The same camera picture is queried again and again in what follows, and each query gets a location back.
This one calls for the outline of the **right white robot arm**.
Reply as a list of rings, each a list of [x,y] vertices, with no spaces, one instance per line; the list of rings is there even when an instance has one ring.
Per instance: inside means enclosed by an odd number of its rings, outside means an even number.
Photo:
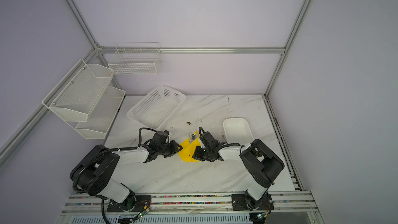
[[[274,210],[274,203],[268,190],[285,168],[285,163],[259,139],[242,145],[221,143],[209,132],[203,133],[202,129],[199,129],[199,134],[204,147],[195,147],[193,159],[208,162],[241,161],[253,178],[243,194],[231,196],[233,210],[265,211],[266,214]]]

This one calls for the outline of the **white perforated plastic basket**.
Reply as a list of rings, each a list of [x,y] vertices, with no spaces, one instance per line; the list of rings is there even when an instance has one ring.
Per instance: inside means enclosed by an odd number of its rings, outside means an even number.
[[[152,129],[161,129],[186,100],[186,95],[159,85],[127,111],[126,116]]]

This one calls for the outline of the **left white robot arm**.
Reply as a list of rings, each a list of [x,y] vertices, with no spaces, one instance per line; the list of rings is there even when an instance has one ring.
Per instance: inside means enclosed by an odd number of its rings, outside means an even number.
[[[182,150],[180,144],[170,139],[168,131],[140,128],[137,146],[107,148],[96,145],[71,171],[69,177],[73,181],[73,191],[100,198],[101,214],[106,224],[109,223],[104,206],[107,199],[123,212],[139,210],[135,217],[122,221],[134,223],[150,211],[151,196],[136,197],[133,190],[112,179],[121,155],[132,158],[133,163],[148,163],[158,156],[169,158]]]

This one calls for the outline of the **white rectangular plastic tray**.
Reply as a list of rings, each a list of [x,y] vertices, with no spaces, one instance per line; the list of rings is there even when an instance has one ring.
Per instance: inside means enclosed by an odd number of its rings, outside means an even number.
[[[246,119],[236,117],[223,122],[223,129],[228,143],[250,144],[254,137]]]

